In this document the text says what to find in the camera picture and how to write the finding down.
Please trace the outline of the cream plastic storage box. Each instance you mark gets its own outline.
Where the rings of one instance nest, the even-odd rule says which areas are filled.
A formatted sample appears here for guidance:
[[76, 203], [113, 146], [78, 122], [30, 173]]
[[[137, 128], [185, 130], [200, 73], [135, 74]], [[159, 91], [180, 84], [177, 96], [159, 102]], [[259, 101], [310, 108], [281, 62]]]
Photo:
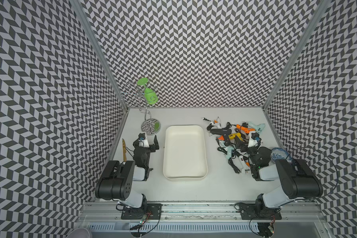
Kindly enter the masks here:
[[197, 125], [166, 130], [163, 175], [171, 181], [201, 180], [208, 174], [204, 130]]

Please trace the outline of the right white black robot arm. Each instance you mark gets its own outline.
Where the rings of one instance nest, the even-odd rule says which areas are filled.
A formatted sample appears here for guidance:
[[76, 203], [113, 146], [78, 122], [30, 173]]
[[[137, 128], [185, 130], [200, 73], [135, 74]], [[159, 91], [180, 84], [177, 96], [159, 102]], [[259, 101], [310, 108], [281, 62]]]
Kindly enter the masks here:
[[275, 181], [280, 185], [270, 192], [259, 195], [255, 201], [255, 212], [280, 208], [297, 198], [303, 200], [321, 197], [323, 187], [320, 180], [303, 159], [279, 159], [270, 164], [272, 150], [266, 147], [250, 148], [249, 165], [256, 181]]

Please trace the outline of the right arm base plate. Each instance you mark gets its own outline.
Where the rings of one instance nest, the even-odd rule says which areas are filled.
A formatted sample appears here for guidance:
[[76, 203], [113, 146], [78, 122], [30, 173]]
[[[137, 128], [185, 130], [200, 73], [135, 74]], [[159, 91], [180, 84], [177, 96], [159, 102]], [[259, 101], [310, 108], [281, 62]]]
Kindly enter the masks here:
[[267, 208], [264, 205], [258, 206], [255, 204], [238, 203], [238, 211], [243, 220], [282, 220], [282, 215], [279, 208]]

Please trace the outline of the small white glue gun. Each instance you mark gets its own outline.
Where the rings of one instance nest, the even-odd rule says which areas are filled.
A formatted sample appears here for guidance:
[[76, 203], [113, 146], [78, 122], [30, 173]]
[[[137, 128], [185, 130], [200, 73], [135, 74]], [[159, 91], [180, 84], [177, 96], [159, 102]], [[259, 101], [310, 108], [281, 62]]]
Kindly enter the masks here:
[[222, 128], [222, 124], [221, 124], [221, 120], [220, 118], [218, 117], [217, 119], [215, 120], [209, 120], [207, 118], [202, 118], [204, 121], [206, 122], [209, 122], [209, 125], [207, 126], [207, 130], [211, 130], [213, 129], [214, 127], [217, 128], [217, 129], [221, 129]]

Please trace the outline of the black hot glue gun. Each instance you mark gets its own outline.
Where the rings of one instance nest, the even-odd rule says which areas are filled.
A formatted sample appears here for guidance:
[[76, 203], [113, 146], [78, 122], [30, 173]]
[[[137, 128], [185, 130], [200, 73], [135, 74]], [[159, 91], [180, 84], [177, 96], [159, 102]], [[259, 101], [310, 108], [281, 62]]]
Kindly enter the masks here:
[[230, 146], [231, 141], [229, 135], [232, 134], [231, 129], [211, 129], [209, 131], [211, 134], [220, 135], [224, 139], [225, 146]]

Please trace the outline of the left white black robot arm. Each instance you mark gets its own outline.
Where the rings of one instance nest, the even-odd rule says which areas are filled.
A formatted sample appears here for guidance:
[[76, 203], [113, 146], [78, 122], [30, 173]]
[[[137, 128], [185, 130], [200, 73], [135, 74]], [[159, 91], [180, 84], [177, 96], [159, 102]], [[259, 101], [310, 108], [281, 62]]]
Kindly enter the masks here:
[[145, 133], [140, 133], [129, 150], [122, 140], [123, 161], [109, 161], [95, 187], [95, 197], [114, 200], [128, 209], [147, 209], [146, 196], [132, 189], [134, 181], [147, 181], [153, 168], [150, 156], [160, 149], [157, 136], [149, 143]]

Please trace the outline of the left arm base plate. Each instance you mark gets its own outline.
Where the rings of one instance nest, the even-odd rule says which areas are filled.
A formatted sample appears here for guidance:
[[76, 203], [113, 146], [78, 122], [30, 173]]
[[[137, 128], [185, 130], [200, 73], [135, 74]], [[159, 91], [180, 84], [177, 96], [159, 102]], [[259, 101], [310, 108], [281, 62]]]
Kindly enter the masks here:
[[148, 220], [159, 220], [161, 218], [162, 204], [151, 203], [140, 208], [124, 208], [122, 211], [122, 220], [141, 220], [145, 214], [150, 214]]

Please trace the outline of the yellow glue gun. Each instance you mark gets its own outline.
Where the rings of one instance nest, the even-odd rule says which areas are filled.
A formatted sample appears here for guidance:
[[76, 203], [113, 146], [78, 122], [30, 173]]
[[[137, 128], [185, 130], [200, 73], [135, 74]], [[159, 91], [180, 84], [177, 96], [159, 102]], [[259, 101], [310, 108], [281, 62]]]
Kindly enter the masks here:
[[240, 141], [243, 141], [242, 135], [241, 135], [239, 132], [237, 132], [237, 133], [232, 133], [232, 134], [228, 135], [229, 140], [235, 140], [236, 137], [237, 137]]

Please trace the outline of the mint green glue gun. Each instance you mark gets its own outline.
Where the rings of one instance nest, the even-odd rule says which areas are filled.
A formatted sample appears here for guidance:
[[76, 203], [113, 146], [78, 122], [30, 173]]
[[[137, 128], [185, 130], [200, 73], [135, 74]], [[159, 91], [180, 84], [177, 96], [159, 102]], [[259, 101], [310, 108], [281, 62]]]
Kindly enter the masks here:
[[220, 147], [226, 151], [225, 158], [231, 159], [233, 157], [234, 148], [230, 145], [226, 146], [225, 141], [219, 141]]

